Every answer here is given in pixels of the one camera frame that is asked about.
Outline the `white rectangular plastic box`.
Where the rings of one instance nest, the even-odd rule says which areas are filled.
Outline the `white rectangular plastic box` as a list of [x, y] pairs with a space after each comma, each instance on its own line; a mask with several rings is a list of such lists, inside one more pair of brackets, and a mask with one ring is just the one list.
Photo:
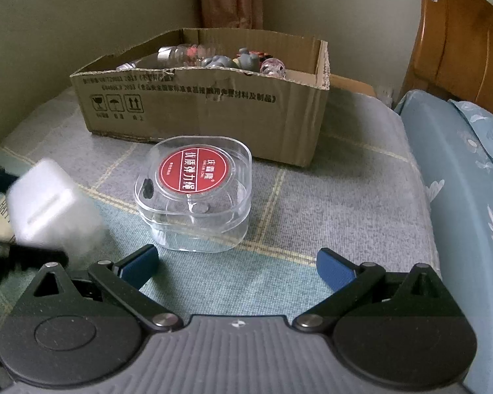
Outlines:
[[64, 250], [72, 258], [92, 251], [106, 235], [99, 209], [54, 160], [44, 158], [8, 189], [16, 242]]

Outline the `clear case with red spool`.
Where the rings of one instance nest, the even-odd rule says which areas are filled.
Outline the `clear case with red spool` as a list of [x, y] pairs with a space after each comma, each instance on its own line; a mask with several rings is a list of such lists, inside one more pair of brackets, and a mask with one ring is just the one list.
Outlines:
[[252, 154], [225, 136], [176, 136], [153, 146], [134, 183], [140, 217], [159, 246], [224, 252], [245, 238]]

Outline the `clear plastic jar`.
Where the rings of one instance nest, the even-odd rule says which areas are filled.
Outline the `clear plastic jar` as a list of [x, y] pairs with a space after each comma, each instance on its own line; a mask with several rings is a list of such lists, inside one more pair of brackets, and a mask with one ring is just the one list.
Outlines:
[[118, 71], [132, 70], [132, 69], [155, 69], [156, 57], [142, 58], [140, 60], [133, 60], [125, 62], [116, 67]]

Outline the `pink bottle keychain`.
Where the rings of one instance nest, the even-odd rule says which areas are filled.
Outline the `pink bottle keychain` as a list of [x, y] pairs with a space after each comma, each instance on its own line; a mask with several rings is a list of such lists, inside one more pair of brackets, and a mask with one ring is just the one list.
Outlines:
[[278, 58], [267, 58], [260, 66], [260, 73], [267, 77], [285, 79], [287, 70], [285, 64]]

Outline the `glass bottle with yellow beads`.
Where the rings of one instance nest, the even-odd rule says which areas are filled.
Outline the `glass bottle with yellow beads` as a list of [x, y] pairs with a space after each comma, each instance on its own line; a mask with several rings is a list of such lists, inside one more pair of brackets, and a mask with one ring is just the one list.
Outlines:
[[206, 58], [215, 55], [215, 48], [206, 45], [163, 46], [157, 51], [159, 69], [198, 67]]

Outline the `grey cartoon figure toy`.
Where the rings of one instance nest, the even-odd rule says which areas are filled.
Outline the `grey cartoon figure toy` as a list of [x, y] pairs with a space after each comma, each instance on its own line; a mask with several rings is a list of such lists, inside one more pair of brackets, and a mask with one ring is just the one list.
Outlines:
[[203, 68], [231, 68], [259, 72], [261, 63], [258, 54], [252, 53], [244, 47], [239, 49], [235, 58], [229, 58], [226, 55], [214, 55], [202, 60], [201, 66]]

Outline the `blue floral bed sheet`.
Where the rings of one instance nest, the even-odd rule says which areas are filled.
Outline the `blue floral bed sheet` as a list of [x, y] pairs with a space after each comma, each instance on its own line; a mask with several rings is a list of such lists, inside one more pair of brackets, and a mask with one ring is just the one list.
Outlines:
[[493, 162], [450, 100], [412, 90], [395, 110], [426, 185], [443, 282], [477, 335], [466, 384], [493, 393]]

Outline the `brown cardboard box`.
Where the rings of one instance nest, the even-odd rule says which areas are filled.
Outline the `brown cardboard box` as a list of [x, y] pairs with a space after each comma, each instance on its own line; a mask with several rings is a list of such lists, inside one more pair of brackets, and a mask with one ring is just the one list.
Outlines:
[[[234, 56], [241, 48], [280, 59], [285, 78], [241, 69], [120, 65], [168, 45], [204, 45]], [[171, 30], [71, 75], [88, 130], [135, 142], [180, 135], [227, 136], [256, 158], [306, 167], [329, 96], [328, 44], [267, 30]]]

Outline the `blue floral pillow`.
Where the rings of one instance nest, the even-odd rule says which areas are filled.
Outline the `blue floral pillow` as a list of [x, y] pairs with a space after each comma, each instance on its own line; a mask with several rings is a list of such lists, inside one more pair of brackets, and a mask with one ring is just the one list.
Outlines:
[[450, 103], [466, 119], [493, 162], [493, 114], [470, 101], [450, 100]]

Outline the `wooden bed headboard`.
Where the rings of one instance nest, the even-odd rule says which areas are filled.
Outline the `wooden bed headboard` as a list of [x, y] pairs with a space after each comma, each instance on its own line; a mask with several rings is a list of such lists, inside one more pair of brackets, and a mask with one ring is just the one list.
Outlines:
[[403, 86], [471, 101], [493, 113], [493, 5], [421, 0], [418, 33]]

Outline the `white wall socket plug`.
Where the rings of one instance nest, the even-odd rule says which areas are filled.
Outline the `white wall socket plug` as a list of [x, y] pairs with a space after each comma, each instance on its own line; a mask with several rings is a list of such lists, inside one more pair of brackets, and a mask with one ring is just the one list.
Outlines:
[[387, 107], [393, 107], [393, 88], [379, 85], [374, 88], [376, 97], [378, 100], [387, 105]]

